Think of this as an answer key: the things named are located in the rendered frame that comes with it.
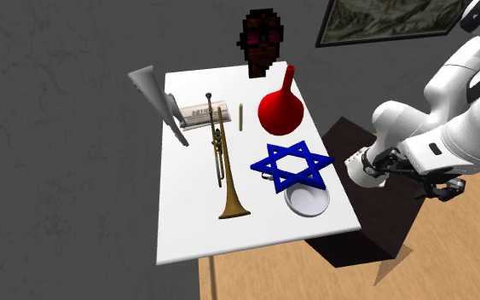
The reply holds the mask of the blue six-pointed star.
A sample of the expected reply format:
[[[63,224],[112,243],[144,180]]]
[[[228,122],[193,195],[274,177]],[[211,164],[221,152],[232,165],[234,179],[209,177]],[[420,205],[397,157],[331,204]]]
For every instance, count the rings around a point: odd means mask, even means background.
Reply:
[[[320,170],[335,162],[335,158],[312,153],[305,141],[297,142],[290,147],[281,147],[273,144],[267,145],[268,156],[252,164],[252,170],[273,177],[275,192],[280,193],[291,186],[301,183],[308,187],[325,190],[326,184],[322,179]],[[307,167],[298,173],[282,170],[278,161],[287,156],[304,159]]]

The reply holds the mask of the brass trumpet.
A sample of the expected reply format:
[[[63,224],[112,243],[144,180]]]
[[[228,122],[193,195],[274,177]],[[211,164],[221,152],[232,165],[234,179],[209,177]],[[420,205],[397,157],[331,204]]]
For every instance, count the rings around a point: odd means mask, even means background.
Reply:
[[[219,124],[219,127],[217,128],[214,121],[214,109],[212,107],[211,93],[206,93],[205,97],[208,102],[208,113],[212,135],[211,144],[214,150],[217,184],[221,188],[223,186],[223,180],[226,182],[226,203],[223,213],[219,216],[219,219],[229,219],[250,215],[251,212],[243,207],[235,190],[234,179],[230,169],[226,135],[224,132],[222,108],[217,107],[217,121]]]

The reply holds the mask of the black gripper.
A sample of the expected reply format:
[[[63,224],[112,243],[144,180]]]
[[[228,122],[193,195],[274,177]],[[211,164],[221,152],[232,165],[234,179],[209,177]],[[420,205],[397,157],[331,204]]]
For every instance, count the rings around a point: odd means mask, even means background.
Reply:
[[[436,198],[442,202],[461,195],[466,188],[466,180],[453,178],[446,182],[445,187],[437,188],[442,179],[441,173],[430,172],[420,174],[408,160],[400,161],[400,151],[396,147],[390,147],[377,155],[374,159],[374,168],[378,172],[397,172],[421,184],[421,187],[414,193],[415,198]]]

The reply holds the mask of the white bowl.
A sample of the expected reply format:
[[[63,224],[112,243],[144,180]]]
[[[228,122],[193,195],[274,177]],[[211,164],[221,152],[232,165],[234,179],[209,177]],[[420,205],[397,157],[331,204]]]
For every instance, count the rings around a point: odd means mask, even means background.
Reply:
[[[290,210],[303,217],[319,216],[330,204],[330,194],[326,189],[299,183],[287,188],[284,197]]]

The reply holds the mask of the grey horn-shaped instrument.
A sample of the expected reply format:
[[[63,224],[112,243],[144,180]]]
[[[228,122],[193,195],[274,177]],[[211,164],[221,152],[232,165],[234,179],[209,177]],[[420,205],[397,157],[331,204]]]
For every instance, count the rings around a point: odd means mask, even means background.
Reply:
[[[188,140],[180,128],[186,125],[185,119],[176,103],[173,94],[166,94],[159,86],[154,74],[153,66],[146,66],[141,69],[129,72],[127,76],[136,89],[155,108],[163,121],[171,128],[179,142],[188,147]]]

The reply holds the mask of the folded newspaper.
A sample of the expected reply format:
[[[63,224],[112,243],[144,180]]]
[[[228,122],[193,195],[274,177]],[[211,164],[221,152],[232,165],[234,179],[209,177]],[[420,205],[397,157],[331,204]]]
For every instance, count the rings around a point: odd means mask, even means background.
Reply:
[[[218,109],[221,109],[224,123],[231,121],[228,106],[225,101],[213,101],[211,103],[211,109],[214,124],[219,123]],[[211,124],[209,105],[207,103],[183,107],[180,109],[180,113],[184,119],[181,124],[183,130],[197,129]]]

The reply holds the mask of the red round flask vase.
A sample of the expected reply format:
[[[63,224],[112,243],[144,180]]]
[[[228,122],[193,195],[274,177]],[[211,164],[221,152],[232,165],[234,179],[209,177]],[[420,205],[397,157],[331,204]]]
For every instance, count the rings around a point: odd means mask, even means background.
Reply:
[[[295,70],[294,65],[288,65],[281,88],[267,94],[259,103],[258,120],[271,135],[288,135],[303,121],[304,104],[291,91]]]

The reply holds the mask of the framed wall picture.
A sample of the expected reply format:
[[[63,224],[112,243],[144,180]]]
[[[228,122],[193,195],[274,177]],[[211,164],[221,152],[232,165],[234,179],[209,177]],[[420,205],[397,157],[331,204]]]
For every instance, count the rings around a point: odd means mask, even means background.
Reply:
[[[445,36],[471,0],[329,0],[315,46]]]

